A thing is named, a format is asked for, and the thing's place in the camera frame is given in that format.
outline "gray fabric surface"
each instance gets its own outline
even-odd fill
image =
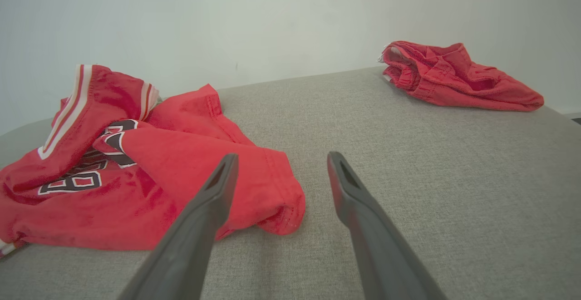
[[[363,298],[333,209],[330,150],[345,155],[451,300],[580,298],[581,126],[549,108],[437,107],[380,73],[219,91],[251,140],[287,153],[307,213],[290,236],[250,228],[216,243],[203,298]],[[0,137],[2,161],[15,158],[5,148],[21,149],[16,132]],[[114,299],[146,255],[28,246],[0,261],[0,298]]]

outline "red clothing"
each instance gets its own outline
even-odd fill
[[[286,155],[246,138],[212,87],[153,108],[158,93],[140,79],[77,71],[46,144],[0,171],[0,245],[151,250],[232,152],[238,182],[216,238],[254,224],[275,234],[299,227],[305,195]]]
[[[543,96],[520,81],[474,63],[463,44],[440,48],[396,41],[385,48],[383,60],[391,83],[434,105],[530,112],[544,104]]]

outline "red jersey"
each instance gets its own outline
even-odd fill
[[[140,79],[77,68],[44,146],[0,171],[0,256],[24,242],[151,250],[227,153],[238,182],[216,238],[299,227],[305,195],[286,155],[246,138],[210,85],[157,98]]]

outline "wall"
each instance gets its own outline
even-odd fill
[[[76,64],[163,96],[365,68],[406,39],[464,42],[581,112],[581,0],[0,0],[0,134],[51,117]]]

